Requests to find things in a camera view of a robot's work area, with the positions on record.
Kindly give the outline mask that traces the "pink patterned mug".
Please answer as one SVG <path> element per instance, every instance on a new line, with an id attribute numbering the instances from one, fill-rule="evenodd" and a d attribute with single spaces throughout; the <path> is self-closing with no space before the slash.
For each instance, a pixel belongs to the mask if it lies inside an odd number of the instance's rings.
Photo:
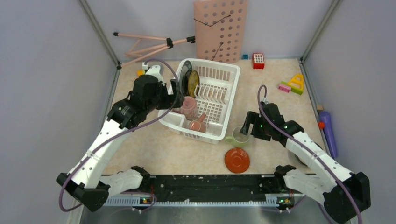
<path id="1" fill-rule="evenodd" d="M 182 114 L 187 120 L 195 120 L 198 115 L 197 101 L 193 97 L 186 96 L 180 108 L 173 108 L 172 112 Z"/>

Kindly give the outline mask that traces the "light green mug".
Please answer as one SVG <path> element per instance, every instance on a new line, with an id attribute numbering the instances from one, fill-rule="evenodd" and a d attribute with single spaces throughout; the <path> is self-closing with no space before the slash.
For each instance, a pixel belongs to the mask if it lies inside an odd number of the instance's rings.
<path id="1" fill-rule="evenodd" d="M 240 133 L 242 126 L 237 126 L 233 129 L 232 134 L 224 138 L 224 141 L 233 147 L 243 148 L 249 143 L 250 136 Z"/>

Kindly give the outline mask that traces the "yellow patterned plate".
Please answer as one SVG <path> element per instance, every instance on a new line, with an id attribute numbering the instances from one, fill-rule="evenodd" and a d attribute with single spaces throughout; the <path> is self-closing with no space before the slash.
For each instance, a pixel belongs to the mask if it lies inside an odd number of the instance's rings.
<path id="1" fill-rule="evenodd" d="M 200 85 L 199 74 L 196 70 L 193 70 L 187 79 L 187 92 L 190 97 L 195 98 L 196 87 Z"/>

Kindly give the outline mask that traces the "white plate green patterned rim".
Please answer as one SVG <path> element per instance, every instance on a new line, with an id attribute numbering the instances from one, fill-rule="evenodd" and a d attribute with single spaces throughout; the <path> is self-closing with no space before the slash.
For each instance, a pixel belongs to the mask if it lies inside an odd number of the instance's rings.
<path id="1" fill-rule="evenodd" d="M 180 91 L 184 96 L 189 96 L 188 93 L 188 77 L 192 72 L 192 64 L 189 60 L 183 63 L 182 69 L 180 71 Z"/>

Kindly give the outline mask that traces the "pink mug white interior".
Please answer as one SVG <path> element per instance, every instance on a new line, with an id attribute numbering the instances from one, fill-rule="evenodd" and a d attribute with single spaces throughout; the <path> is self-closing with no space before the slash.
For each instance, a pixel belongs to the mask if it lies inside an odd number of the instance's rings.
<path id="1" fill-rule="evenodd" d="M 189 129 L 192 131 L 205 133 L 206 132 L 205 118 L 206 118 L 206 114 L 202 113 L 198 119 L 193 120 L 190 123 Z"/>

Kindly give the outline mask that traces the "orange saucer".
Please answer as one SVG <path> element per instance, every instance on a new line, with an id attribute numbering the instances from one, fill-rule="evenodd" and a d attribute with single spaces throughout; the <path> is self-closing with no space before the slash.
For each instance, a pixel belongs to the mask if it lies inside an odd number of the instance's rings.
<path id="1" fill-rule="evenodd" d="M 240 174 L 249 169 L 250 158 L 244 149 L 235 147 L 226 152 L 224 163 L 229 171 Z"/>

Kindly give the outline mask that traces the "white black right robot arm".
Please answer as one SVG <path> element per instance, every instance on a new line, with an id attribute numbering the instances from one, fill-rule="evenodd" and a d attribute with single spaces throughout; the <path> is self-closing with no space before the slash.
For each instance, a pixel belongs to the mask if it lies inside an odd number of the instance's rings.
<path id="1" fill-rule="evenodd" d="M 292 165 L 278 166 L 274 187 L 279 192 L 293 189 L 322 205 L 332 220 L 344 224 L 353 218 L 362 223 L 361 213 L 371 206 L 370 180 L 335 161 L 295 121 L 285 121 L 274 103 L 259 103 L 259 112 L 248 111 L 240 129 L 243 135 L 279 142 L 296 155 L 315 177 Z"/>

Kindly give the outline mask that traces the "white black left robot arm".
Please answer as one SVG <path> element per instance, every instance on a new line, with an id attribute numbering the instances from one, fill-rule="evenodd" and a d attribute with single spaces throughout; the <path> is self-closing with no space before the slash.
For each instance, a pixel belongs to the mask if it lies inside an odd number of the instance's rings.
<path id="1" fill-rule="evenodd" d="M 149 189 L 149 173 L 139 166 L 131 167 L 114 175 L 103 175 L 103 171 L 123 141 L 132 132 L 156 122 L 145 122 L 153 110 L 181 107 L 184 96 L 180 92 L 179 78 L 170 81 L 172 93 L 164 82 L 163 67 L 153 65 L 144 75 L 134 81 L 133 89 L 125 99 L 116 102 L 107 115 L 98 136 L 82 159 L 67 173 L 60 173 L 57 183 L 61 185 L 59 207 L 63 206 L 63 194 L 67 192 L 89 211 L 99 210 L 108 198 L 135 189 L 144 193 Z"/>

